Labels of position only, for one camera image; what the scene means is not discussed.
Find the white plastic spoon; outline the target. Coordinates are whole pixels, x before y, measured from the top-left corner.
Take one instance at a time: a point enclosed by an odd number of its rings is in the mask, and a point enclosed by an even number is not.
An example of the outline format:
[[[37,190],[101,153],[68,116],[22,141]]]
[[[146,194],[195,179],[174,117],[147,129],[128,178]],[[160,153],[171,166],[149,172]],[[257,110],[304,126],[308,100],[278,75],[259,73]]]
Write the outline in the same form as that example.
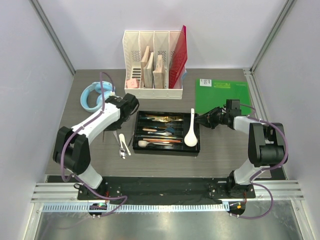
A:
[[[168,131],[161,131],[161,132],[154,132],[154,133],[152,133],[152,135],[168,137],[168,136],[172,136],[173,133],[168,132]]]

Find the blue plastic spoon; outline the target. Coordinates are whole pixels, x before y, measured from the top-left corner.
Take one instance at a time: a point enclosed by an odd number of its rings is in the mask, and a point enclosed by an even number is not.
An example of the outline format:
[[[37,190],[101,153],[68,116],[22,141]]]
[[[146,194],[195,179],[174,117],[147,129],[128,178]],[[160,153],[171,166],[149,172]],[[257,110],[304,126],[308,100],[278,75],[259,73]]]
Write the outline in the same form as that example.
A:
[[[160,134],[160,133],[170,133],[170,134],[174,134],[175,130],[172,127],[168,127],[166,129],[161,129],[161,130],[157,130],[155,132],[153,131],[149,131],[149,134]]]

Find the light blue headphones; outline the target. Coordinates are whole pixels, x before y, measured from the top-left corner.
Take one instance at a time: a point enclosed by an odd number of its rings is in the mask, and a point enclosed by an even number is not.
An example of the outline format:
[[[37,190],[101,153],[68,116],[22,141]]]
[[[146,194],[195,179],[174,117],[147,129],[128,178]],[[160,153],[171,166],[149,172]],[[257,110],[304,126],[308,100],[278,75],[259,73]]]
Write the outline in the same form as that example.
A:
[[[110,82],[103,81],[102,84],[100,82],[93,82],[82,91],[80,104],[85,111],[94,113],[102,107],[103,96],[107,99],[115,92],[115,90],[116,88]],[[95,106],[89,106],[88,104],[88,99],[89,96],[92,95],[92,92],[95,93],[96,97]]]

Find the small white ceramic spoon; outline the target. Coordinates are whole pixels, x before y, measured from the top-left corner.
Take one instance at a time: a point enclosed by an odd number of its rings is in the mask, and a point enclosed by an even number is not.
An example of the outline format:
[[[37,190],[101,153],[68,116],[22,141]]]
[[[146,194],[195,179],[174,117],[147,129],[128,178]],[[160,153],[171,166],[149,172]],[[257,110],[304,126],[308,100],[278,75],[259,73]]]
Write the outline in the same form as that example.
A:
[[[139,140],[138,146],[140,148],[147,148],[147,147],[155,147],[156,145],[154,143],[146,141],[146,140]]]

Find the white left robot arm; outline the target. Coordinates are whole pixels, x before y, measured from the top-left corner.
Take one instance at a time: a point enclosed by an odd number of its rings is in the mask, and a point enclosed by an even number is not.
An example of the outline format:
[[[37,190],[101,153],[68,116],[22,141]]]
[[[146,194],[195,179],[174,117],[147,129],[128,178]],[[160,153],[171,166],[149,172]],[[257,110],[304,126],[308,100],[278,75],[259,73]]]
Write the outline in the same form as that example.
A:
[[[89,187],[89,194],[100,200],[107,192],[103,177],[91,165],[90,144],[104,130],[119,130],[138,109],[139,101],[133,94],[110,96],[87,119],[69,128],[61,127],[56,136],[53,160],[60,165],[64,182],[75,177]]]

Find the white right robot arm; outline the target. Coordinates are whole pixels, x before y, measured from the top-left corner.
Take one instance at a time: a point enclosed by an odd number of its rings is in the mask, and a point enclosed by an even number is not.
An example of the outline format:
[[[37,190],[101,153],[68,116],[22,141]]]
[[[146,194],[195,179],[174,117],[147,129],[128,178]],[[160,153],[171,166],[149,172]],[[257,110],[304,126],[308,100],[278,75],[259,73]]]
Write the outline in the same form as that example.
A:
[[[227,99],[224,107],[215,107],[195,118],[197,124],[206,128],[226,125],[248,135],[247,160],[229,174],[222,186],[231,198],[244,197],[252,190],[253,181],[258,176],[281,167],[289,156],[283,124],[244,115],[243,106],[239,99]]]

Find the black cutlery tray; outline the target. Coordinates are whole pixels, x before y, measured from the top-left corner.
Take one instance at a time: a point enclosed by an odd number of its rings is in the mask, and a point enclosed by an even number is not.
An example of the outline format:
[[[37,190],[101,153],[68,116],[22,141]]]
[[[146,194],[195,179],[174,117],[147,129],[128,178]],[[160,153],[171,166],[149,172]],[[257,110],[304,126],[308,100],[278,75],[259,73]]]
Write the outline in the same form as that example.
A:
[[[185,137],[190,129],[190,112],[139,110],[136,115],[132,148],[137,154],[196,157],[200,153],[200,127],[193,124],[197,143],[188,146]]]

